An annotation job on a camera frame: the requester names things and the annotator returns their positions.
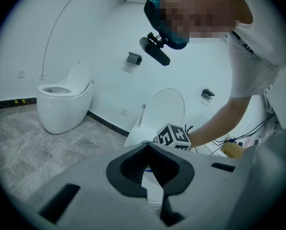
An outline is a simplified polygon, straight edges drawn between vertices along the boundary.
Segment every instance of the toilet lid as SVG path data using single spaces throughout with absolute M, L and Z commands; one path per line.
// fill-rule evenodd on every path
M 92 80 L 91 66 L 80 63 L 77 61 L 76 64 L 71 68 L 67 76 L 67 85 L 76 87 L 81 92 L 86 89 Z
M 157 131 L 167 123 L 180 126 L 184 115 L 185 103 L 181 94 L 174 89 L 164 89 L 146 104 L 141 126 Z

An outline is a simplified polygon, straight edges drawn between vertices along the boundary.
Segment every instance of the black and white cube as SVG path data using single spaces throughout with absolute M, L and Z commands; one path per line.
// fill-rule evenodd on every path
M 181 150 L 187 150 L 191 142 L 181 126 L 166 124 L 157 132 L 158 143 L 174 147 Z

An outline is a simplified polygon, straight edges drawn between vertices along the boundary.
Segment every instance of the blue cap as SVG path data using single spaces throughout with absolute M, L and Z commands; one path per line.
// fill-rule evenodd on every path
M 187 45 L 188 38 L 180 38 L 177 33 L 166 25 L 165 19 L 160 16 L 160 0 L 147 0 L 144 12 L 152 25 L 157 30 L 165 44 L 173 49 L 183 49 Z

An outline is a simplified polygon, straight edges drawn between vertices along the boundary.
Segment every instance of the toilet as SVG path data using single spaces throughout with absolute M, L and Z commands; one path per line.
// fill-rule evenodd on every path
M 36 105 L 43 127 L 52 134 L 76 127 L 90 107 L 93 91 L 91 66 L 79 61 L 61 82 L 40 85 Z
M 131 129 L 124 147 L 152 141 L 157 131 L 167 123 L 181 126 L 185 116 L 185 103 L 181 94 L 174 89 L 158 92 L 143 106 L 138 120 Z M 149 166 L 144 171 L 142 187 L 147 189 L 147 202 L 151 207 L 161 206 L 163 189 Z

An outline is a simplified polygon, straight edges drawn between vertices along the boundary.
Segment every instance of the black baseboard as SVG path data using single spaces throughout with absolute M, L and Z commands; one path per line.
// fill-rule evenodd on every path
M 108 121 L 104 120 L 103 118 L 97 116 L 96 114 L 92 113 L 91 111 L 87 111 L 87 116 L 91 117 L 92 119 L 95 119 L 98 123 L 101 123 L 102 125 L 108 127 L 109 129 L 127 137 L 129 135 L 128 131 L 125 131 L 124 129 L 117 127 L 116 125 L 113 125 L 109 123 Z
M 0 102 L 0 109 L 8 108 L 8 107 L 21 106 L 21 105 L 30 105 L 30 104 L 36 104 L 36 98 L 1 101 Z
M 31 104 L 36 104 L 36 98 L 1 101 L 0 102 L 0 109 L 8 108 L 8 107 L 21 106 L 21 105 L 31 105 Z M 111 130 L 113 130 L 113 131 L 115 131 L 115 132 L 117 132 L 117 133 L 119 133 L 125 137 L 127 137 L 129 135 L 129 132 L 109 123 L 108 121 L 97 116 L 96 114 L 92 113 L 91 111 L 87 111 L 86 115 L 91 117 L 92 119 L 95 119 L 98 123 L 101 123 L 102 125 L 108 127 L 109 129 L 111 129 Z

